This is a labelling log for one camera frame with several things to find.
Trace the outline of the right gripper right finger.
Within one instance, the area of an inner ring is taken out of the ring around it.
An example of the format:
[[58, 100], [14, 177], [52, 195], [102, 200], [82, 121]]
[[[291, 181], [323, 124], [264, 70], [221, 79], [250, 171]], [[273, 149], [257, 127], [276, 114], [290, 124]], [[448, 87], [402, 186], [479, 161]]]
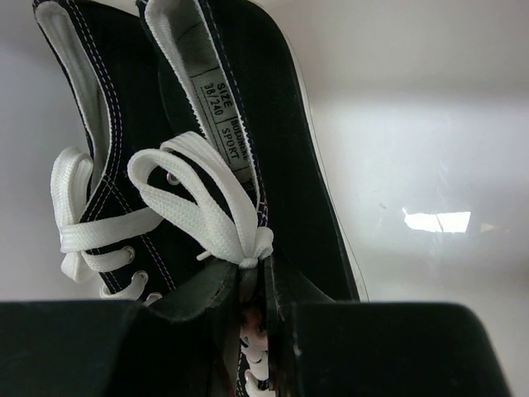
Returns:
[[370, 299], [338, 299], [276, 254], [264, 264], [275, 396], [525, 396], [528, 259], [449, 256], [426, 281], [398, 259]]

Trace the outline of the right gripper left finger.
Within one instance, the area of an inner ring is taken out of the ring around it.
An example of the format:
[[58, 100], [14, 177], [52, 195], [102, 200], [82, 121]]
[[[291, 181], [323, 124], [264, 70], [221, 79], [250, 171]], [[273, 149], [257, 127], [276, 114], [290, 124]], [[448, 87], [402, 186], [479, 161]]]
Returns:
[[211, 261], [150, 305], [131, 300], [1, 306], [4, 396], [232, 396], [238, 270]]

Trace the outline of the black sneaker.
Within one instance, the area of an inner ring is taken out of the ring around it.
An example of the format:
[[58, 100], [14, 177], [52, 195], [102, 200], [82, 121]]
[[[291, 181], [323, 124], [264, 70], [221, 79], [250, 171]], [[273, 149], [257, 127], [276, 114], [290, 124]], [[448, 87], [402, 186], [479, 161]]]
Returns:
[[198, 245], [143, 202], [130, 158], [174, 136], [160, 58], [141, 19], [94, 1], [36, 1], [36, 22], [74, 95], [88, 149], [69, 147], [50, 177], [62, 272], [102, 279], [104, 299], [152, 304], [199, 270]]
[[335, 213], [303, 79], [291, 45], [252, 1], [147, 1], [140, 14], [207, 133], [274, 232], [322, 292], [365, 300]]

